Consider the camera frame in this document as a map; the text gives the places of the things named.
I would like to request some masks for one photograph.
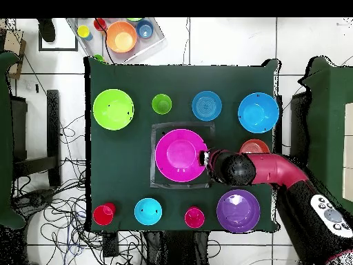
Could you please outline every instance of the green cup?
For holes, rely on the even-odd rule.
[[[167,114],[172,108],[172,100],[167,95],[160,93],[153,98],[152,108],[157,114]]]
[[[95,56],[93,56],[93,57],[96,58],[96,59],[97,59],[98,61],[100,61],[100,62],[105,62],[103,56],[101,56],[101,55],[99,55],[99,54],[97,54],[97,55],[95,55]]]

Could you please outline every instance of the pink bowl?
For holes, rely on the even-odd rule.
[[[199,161],[201,151],[207,151],[207,146],[198,134],[187,129],[172,130],[157,144],[157,168],[172,181],[192,181],[205,170]]]

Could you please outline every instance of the orange bowl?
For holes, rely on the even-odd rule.
[[[114,52],[125,53],[136,44],[135,28],[126,21],[117,21],[110,25],[107,31],[107,45]]]
[[[247,140],[239,151],[240,153],[269,153],[267,144],[260,139]]]

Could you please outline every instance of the orange bowl in container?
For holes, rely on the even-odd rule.
[[[107,31],[107,45],[114,52],[125,53],[136,44],[135,28],[126,21],[117,21],[110,25]]]

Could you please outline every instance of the pink cup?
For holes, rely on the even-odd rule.
[[[200,228],[205,222],[205,215],[200,208],[191,206],[186,212],[184,220],[190,228]]]

